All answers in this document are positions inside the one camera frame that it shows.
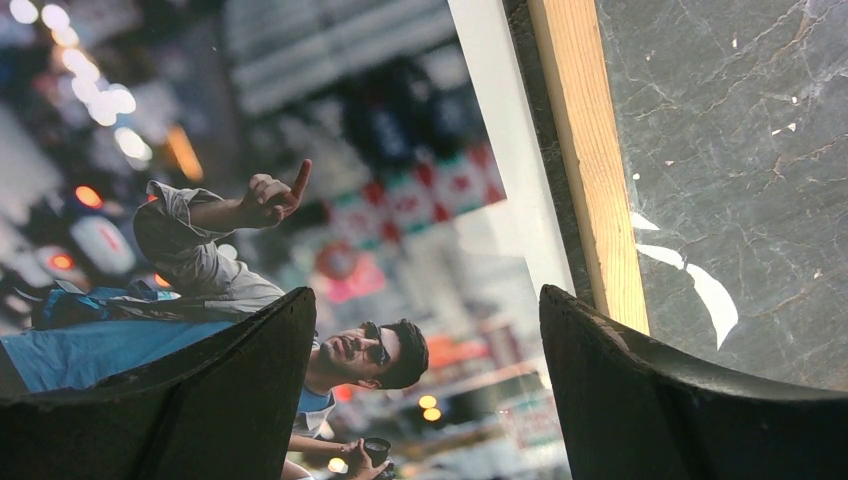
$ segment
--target raised hand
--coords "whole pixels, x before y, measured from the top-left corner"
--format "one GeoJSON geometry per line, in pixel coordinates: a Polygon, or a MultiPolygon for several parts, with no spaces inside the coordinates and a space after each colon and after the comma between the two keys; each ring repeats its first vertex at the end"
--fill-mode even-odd
{"type": "Polygon", "coordinates": [[[292,187],[264,173],[251,177],[239,204],[242,223],[253,228],[278,225],[300,206],[311,172],[312,160],[304,160],[292,187]]]}

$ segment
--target neck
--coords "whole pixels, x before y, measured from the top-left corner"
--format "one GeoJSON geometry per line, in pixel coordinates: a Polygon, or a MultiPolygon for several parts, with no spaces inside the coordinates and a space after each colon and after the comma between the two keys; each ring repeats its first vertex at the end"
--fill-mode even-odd
{"type": "Polygon", "coordinates": [[[309,355],[309,364],[306,366],[306,377],[303,379],[303,384],[318,395],[327,395],[333,388],[347,382],[324,371],[318,354],[319,351],[315,350],[309,355]]]}

